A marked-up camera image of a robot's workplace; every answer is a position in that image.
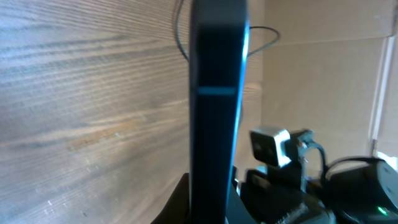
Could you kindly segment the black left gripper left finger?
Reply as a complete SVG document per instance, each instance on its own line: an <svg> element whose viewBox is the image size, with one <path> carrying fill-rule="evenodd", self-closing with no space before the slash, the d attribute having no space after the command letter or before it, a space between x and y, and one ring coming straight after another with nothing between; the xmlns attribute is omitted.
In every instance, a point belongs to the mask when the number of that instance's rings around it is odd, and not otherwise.
<svg viewBox="0 0 398 224"><path fill-rule="evenodd" d="M189 173L184 173L167 203L151 224L188 224L189 208Z"/></svg>

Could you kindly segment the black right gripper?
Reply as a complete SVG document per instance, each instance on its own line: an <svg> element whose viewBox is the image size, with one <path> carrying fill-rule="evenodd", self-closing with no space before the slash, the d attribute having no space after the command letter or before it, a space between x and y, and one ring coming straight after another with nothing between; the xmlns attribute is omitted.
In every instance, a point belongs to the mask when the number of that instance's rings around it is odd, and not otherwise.
<svg viewBox="0 0 398 224"><path fill-rule="evenodd" d="M310 129L288 132L285 150L291 162L281 168L264 163L247 170L236 190L242 203L257 223L335 223L333 212L307 189L305 154L319 150L325 168L324 149L313 140Z"/></svg>

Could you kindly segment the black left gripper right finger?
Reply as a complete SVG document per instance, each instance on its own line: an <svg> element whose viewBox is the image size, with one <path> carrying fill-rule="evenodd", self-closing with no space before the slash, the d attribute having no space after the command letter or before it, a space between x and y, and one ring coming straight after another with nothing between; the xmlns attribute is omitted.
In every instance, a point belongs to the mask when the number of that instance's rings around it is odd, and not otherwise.
<svg viewBox="0 0 398 224"><path fill-rule="evenodd" d="M257 224L253 217L246 210L236 189L231 185L229 190L229 199L226 210L227 224Z"/></svg>

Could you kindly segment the dark Samsung Galaxy smartphone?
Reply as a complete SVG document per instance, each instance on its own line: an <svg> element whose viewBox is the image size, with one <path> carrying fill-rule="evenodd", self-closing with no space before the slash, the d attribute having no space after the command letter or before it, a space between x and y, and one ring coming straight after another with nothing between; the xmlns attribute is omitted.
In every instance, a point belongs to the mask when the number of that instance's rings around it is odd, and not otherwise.
<svg viewBox="0 0 398 224"><path fill-rule="evenodd" d="M190 221L224 223L249 47L246 0L192 2Z"/></svg>

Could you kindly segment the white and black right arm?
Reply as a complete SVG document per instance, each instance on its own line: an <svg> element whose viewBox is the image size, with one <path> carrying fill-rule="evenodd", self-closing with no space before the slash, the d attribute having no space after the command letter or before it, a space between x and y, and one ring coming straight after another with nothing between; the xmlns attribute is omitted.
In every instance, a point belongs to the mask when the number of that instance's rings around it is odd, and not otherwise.
<svg viewBox="0 0 398 224"><path fill-rule="evenodd" d="M379 157L327 163L313 131L265 127L249 133L263 167L234 188L253 223L397 223L397 171Z"/></svg>

